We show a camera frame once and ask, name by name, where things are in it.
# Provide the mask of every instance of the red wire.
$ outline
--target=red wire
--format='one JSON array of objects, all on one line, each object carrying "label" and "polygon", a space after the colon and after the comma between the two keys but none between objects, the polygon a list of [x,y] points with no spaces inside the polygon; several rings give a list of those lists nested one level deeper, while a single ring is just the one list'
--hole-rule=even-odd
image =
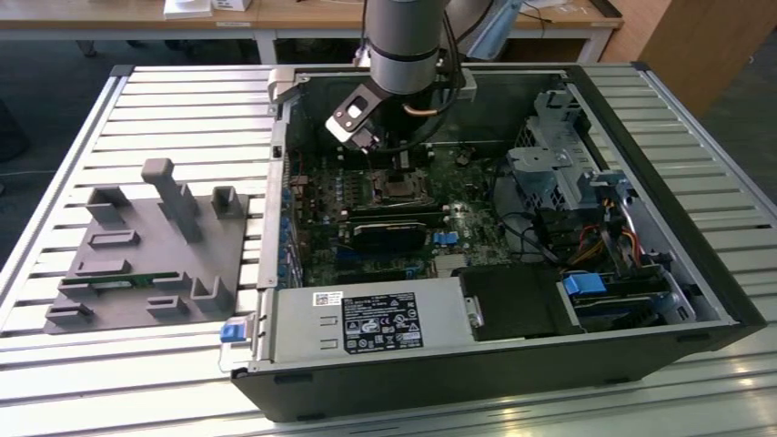
[{"label": "red wire", "polygon": [[583,231],[580,232],[580,245],[579,245],[579,251],[583,250],[583,243],[586,242],[586,234],[588,234],[588,231],[592,229],[599,229],[598,226],[591,225],[587,226],[586,228],[583,228]]},{"label": "red wire", "polygon": [[627,235],[631,235],[634,238],[632,256],[635,257],[636,266],[640,267],[643,265],[643,263],[640,261],[640,238],[636,236],[636,234],[631,230],[624,230],[623,233]]},{"label": "red wire", "polygon": [[306,174],[306,172],[303,171],[303,152],[300,152],[299,150],[296,151],[298,156],[300,157],[300,172],[298,174],[298,176],[303,176]]}]

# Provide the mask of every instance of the white sticker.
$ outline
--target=white sticker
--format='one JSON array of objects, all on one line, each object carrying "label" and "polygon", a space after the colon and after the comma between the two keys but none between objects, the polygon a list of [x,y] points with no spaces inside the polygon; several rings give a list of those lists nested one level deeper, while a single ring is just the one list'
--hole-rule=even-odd
[{"label": "white sticker", "polygon": [[218,21],[216,27],[251,27],[251,23],[246,21]]},{"label": "white sticker", "polygon": [[131,289],[132,282],[128,280],[118,280],[115,282],[98,282],[92,284],[92,288],[98,290],[107,290],[107,289]]},{"label": "white sticker", "polygon": [[324,307],[328,305],[340,305],[343,300],[343,291],[324,291],[314,293],[314,306]]}]

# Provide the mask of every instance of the wooden desk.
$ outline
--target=wooden desk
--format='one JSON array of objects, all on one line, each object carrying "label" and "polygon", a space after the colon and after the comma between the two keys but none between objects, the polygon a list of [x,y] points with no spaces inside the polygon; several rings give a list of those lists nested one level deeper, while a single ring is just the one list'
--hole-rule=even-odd
[{"label": "wooden desk", "polygon": [[[590,0],[522,15],[511,38],[586,40],[580,62],[596,62],[623,20],[603,16]],[[255,39],[263,63],[278,64],[279,38],[359,38],[359,0],[254,0],[246,12],[166,20],[164,0],[0,0],[0,39]]]},{"label": "wooden desk", "polygon": [[[540,9],[543,23],[522,15],[511,38],[584,39],[580,62],[598,62],[620,18],[608,18],[590,0],[574,0],[572,7]],[[262,35],[263,62],[278,63],[275,40],[280,38],[359,38],[362,31],[362,0],[262,0],[258,16]]]},{"label": "wooden desk", "polygon": [[255,39],[260,3],[166,20],[164,0],[0,0],[0,40]]},{"label": "wooden desk", "polygon": [[166,20],[164,0],[0,0],[0,29],[218,29],[223,22],[252,27],[260,0],[246,12]]}]

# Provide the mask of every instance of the metal rail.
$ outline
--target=metal rail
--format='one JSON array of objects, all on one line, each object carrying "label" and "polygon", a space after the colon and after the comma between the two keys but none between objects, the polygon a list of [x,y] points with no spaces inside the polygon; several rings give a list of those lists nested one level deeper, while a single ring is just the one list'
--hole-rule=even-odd
[{"label": "metal rail", "polygon": [[[138,67],[111,79],[55,179],[17,258],[0,275],[0,434],[131,435],[690,435],[768,432],[777,422],[777,231],[774,206],[651,74],[587,71],[736,280],[771,322],[727,349],[687,357],[640,382],[406,412],[276,424],[218,362],[220,323],[49,336],[56,286],[91,215],[90,187],[128,197],[150,157],[176,162],[194,194],[235,185],[252,196],[239,311],[254,289],[266,212],[272,118],[268,67]],[[594,141],[612,167],[616,159]],[[247,350],[234,351],[239,356]]]}]

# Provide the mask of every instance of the barcode sticker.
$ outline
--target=barcode sticker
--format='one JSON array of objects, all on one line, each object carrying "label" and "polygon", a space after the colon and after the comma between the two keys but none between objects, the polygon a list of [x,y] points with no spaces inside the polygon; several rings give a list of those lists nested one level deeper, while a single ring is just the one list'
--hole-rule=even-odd
[{"label": "barcode sticker", "polygon": [[314,293],[314,306],[326,307],[330,305],[340,305],[343,301],[343,291],[324,291]]}]

